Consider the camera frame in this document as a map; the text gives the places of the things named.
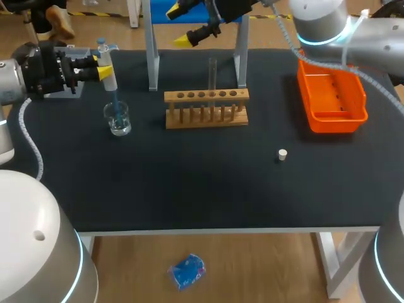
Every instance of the black table surface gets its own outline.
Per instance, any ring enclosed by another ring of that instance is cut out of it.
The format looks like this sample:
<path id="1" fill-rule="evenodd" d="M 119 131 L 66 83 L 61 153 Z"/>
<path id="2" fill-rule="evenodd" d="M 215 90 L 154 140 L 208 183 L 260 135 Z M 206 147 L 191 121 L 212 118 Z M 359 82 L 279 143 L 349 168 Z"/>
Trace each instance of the black table surface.
<path id="1" fill-rule="evenodd" d="M 166 130 L 164 91 L 235 88 L 227 50 L 163 51 L 158 92 L 148 91 L 144 52 L 113 61 L 132 131 L 110 134 L 110 95 L 87 83 L 77 100 L 29 106 L 27 128 L 45 163 L 42 182 L 80 232 L 380 225 L 404 188 L 404 119 L 370 85 L 369 120 L 354 134 L 314 134 L 287 50 L 250 50 L 249 126 Z M 386 76 L 376 78 L 393 91 Z M 35 175 L 37 164 L 9 117 L 15 158 L 2 168 Z M 276 161 L 277 151 L 288 151 Z"/>

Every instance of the wooden floor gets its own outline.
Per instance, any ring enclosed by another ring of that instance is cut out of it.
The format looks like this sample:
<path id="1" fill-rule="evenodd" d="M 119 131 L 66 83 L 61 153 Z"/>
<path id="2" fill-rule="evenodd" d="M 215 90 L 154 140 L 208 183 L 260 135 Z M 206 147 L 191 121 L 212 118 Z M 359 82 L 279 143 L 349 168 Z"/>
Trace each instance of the wooden floor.
<path id="1" fill-rule="evenodd" d="M 100 0 L 92 11 L 127 14 L 124 0 Z M 374 11 L 378 0 L 349 0 L 351 13 L 361 9 Z M 289 13 L 287 2 L 278 5 Z M 69 2 L 71 11 L 88 11 L 78 0 Z M 270 15 L 259 5 L 255 15 Z M 291 21 L 287 28 L 295 37 Z M 80 47 L 95 47 L 98 37 L 117 43 L 122 49 L 144 49 L 142 28 L 129 28 L 127 18 L 73 17 Z M 172 48 L 171 41 L 194 25 L 159 25 L 156 35 L 159 48 Z M 236 27 L 222 27 L 223 34 L 209 38 L 199 49 L 233 48 Z M 0 57 L 26 42 L 28 35 L 19 16 L 0 16 Z M 273 20 L 253 20 L 250 48 L 284 48 L 279 29 Z M 343 235 L 335 234 L 337 242 Z M 167 302 L 167 303 L 325 303 L 323 269 L 315 238 L 310 234 L 271 235 L 188 235 L 103 237 L 95 243 L 93 258 L 100 276 L 100 303 Z M 179 293 L 167 270 L 189 253 L 203 258 L 207 274 L 196 285 Z M 359 303 L 352 288 L 341 303 Z"/>

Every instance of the glass beaker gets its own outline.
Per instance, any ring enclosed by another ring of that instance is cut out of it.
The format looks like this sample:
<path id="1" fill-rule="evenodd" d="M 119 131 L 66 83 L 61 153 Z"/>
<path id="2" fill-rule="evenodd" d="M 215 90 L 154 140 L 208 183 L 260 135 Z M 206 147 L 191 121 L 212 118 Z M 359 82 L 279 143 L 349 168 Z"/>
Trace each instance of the glass beaker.
<path id="1" fill-rule="evenodd" d="M 132 130 L 129 120 L 129 108 L 125 102 L 111 102 L 104 107 L 104 117 L 108 120 L 111 133 L 125 136 Z"/>

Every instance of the orange plastic tray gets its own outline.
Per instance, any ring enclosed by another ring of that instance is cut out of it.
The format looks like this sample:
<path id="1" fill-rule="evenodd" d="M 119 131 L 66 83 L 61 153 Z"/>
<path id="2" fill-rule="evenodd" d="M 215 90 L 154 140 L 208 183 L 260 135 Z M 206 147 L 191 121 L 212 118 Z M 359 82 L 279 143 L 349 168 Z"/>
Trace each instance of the orange plastic tray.
<path id="1" fill-rule="evenodd" d="M 297 79 L 315 133 L 353 133 L 366 122 L 366 94 L 358 76 L 299 60 Z"/>

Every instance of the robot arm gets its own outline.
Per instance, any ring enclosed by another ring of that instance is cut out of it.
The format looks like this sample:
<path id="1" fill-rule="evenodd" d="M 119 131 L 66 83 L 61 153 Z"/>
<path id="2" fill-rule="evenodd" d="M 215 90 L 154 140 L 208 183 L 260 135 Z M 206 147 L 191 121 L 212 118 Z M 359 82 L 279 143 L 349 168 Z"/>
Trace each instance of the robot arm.
<path id="1" fill-rule="evenodd" d="M 21 66 L 14 59 L 0 60 L 0 165 L 14 156 L 2 105 L 42 100 L 48 93 L 63 91 L 65 85 L 75 93 L 79 81 L 100 81 L 112 70 L 112 66 L 98 67 L 93 56 L 71 60 L 55 52 L 50 42 L 40 42 Z"/>
<path id="2" fill-rule="evenodd" d="M 231 22 L 248 13 L 251 5 L 257 1 L 238 0 L 234 4 L 233 0 L 211 0 L 218 8 L 220 19 L 223 18 L 225 22 Z M 194 1 L 179 0 L 167 16 L 170 18 L 170 14 L 177 10 L 187 13 L 188 9 L 183 7 L 190 2 Z M 271 6 L 277 0 L 260 2 L 264 6 Z M 394 0 L 378 11 L 375 17 L 386 15 L 394 7 L 400 7 L 404 11 L 402 4 L 403 1 Z M 289 0 L 289 6 L 300 44 L 308 58 L 335 63 L 341 63 L 345 58 L 347 64 L 404 76 L 404 19 L 353 17 L 347 12 L 345 0 Z M 201 29 L 187 32 L 176 40 L 177 45 L 195 46 L 209 36 L 198 35 L 198 31 Z"/>
<path id="3" fill-rule="evenodd" d="M 261 0 L 264 6 L 269 6 L 279 0 Z M 199 3 L 206 6 L 209 14 L 208 25 L 197 30 L 190 30 L 187 34 L 174 41 L 178 47 L 194 47 L 200 41 L 208 38 L 210 35 L 215 37 L 220 34 L 219 25 L 222 20 L 230 23 L 242 15 L 252 10 L 252 5 L 259 0 L 178 0 L 177 3 L 167 12 L 167 17 L 174 20 L 184 14 L 187 14 L 193 7 Z"/>

